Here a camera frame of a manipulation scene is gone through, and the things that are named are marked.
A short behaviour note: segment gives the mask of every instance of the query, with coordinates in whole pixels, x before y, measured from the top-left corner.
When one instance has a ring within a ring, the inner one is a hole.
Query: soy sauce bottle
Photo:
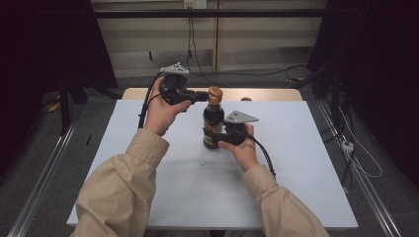
[[[222,91],[218,87],[209,87],[209,104],[204,110],[204,127],[214,133],[222,133],[222,122],[224,121],[224,110],[221,107]],[[204,135],[204,145],[208,149],[218,148],[212,139]]]

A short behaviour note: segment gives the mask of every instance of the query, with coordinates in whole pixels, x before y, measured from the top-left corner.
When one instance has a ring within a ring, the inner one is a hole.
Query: beige jacket
[[[80,191],[78,224],[71,236],[142,236],[156,191],[156,168],[169,143],[141,129],[126,154],[100,165]],[[258,202],[266,236],[328,236],[317,217],[267,167],[255,166],[244,182]]]

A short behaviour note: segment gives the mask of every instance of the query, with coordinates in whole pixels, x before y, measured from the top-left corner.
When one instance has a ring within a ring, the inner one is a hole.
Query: table
[[[299,92],[222,90],[222,106],[227,114],[238,110],[260,118],[254,123],[255,137],[270,153],[278,183],[299,197],[326,228],[357,227],[308,106]],[[143,97],[145,92],[146,89],[128,89],[124,99],[117,102],[89,174],[104,160],[126,150],[138,123],[137,110],[132,108],[142,106],[143,101],[135,99]],[[237,101],[242,97],[268,101]],[[281,98],[287,101],[276,101]],[[195,103],[186,113],[179,114],[165,134],[171,147],[157,168],[158,188],[148,228],[262,227],[256,202],[241,181],[242,171],[232,155],[222,149],[207,150],[203,146],[202,112],[206,105]],[[260,163],[266,164],[260,149],[257,156]],[[76,222],[73,210],[67,223],[74,225]]]
[[[208,88],[188,88],[194,91],[207,91]],[[144,99],[146,88],[128,88],[123,100]],[[247,97],[253,101],[302,101],[301,94],[296,89],[247,89],[222,88],[224,101],[240,101]]]

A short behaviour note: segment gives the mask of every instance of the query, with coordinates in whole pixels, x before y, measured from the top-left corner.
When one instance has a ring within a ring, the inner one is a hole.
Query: hand
[[[247,132],[253,135],[254,129],[252,124],[245,123]],[[237,163],[241,166],[244,172],[250,168],[259,165],[256,158],[256,145],[255,142],[247,138],[238,146],[225,141],[218,142],[219,147],[230,151]]]
[[[157,135],[163,136],[169,126],[175,121],[176,115],[188,109],[191,101],[184,101],[177,105],[170,106],[161,96],[159,96],[159,87],[163,77],[158,78],[152,88],[150,98],[152,99],[148,105],[147,118],[144,128],[153,131]]]

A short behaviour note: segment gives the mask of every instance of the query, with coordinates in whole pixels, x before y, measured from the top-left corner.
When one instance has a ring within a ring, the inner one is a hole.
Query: person
[[[156,168],[169,148],[162,138],[190,101],[170,106],[159,94],[162,78],[153,85],[144,128],[125,154],[101,164],[86,180],[76,202],[78,223],[71,236],[143,236],[156,192]],[[246,124],[250,134],[251,124]],[[280,187],[269,169],[258,163],[255,143],[235,146],[220,141],[244,171],[243,179],[260,207],[266,236],[328,236],[319,219],[296,196]]]

